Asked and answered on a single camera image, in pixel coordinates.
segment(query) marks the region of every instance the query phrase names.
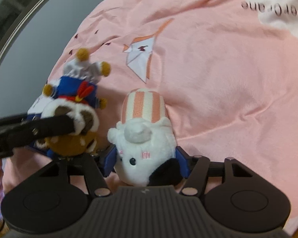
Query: pink cloth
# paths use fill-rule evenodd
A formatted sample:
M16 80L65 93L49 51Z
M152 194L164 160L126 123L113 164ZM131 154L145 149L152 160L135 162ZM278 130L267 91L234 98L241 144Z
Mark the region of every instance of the pink cloth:
M298 216L298 38L290 31L298 15L289 15L291 6L283 0L282 17L272 4L277 12L262 19L265 1L270 0L105 0L81 23L49 80L62 75L78 48L87 47L92 62L112 65L98 89L108 99L98 111L102 146L126 94L153 89L164 97L178 145L213 161L235 157L281 189L291 201L291 217ZM256 11L252 2L258 2ZM277 28L283 17L288 25ZM153 35L170 19L155 39L144 83L126 66L125 45ZM14 157L16 165L7 167L15 176L5 172L6 187L33 167L32 155ZM117 187L117 176L109 180Z

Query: gray table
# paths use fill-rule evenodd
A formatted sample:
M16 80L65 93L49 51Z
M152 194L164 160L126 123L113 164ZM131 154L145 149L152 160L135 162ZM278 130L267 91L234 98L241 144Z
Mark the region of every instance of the gray table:
M45 0L0 60L0 117L28 110L82 20L101 1Z

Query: ribbed black surface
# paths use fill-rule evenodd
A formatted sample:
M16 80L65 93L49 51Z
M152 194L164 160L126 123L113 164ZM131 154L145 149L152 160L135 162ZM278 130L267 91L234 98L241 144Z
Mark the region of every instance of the ribbed black surface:
M121 187L115 195L95 199L73 226L53 234L9 237L45 238L288 238L281 229L244 234L215 222L195 197L175 193L173 187Z

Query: orange and white stripes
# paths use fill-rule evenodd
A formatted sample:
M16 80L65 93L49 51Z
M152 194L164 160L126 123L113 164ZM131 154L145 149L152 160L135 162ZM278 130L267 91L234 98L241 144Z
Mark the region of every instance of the orange and white stripes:
M139 88L131 91L125 98L121 122L132 118L143 118L152 123L166 116L163 97L155 91Z

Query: plush toy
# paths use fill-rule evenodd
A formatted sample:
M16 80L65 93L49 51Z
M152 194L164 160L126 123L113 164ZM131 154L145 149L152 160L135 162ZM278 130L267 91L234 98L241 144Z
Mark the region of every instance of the plush toy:
M117 148L115 172L134 186L177 185L180 166L176 140L163 97L154 91L131 91L123 102L121 121L108 131Z
M47 84L45 96L53 98L41 113L41 118L66 114L74 120L75 133L37 140L36 147L49 149L47 155L54 157L76 156L93 152L97 145L96 131L99 118L95 109L103 109L106 99L96 97L101 76L108 76L110 65L106 62L89 63L88 50L81 48L75 59L64 66L63 76L55 84Z

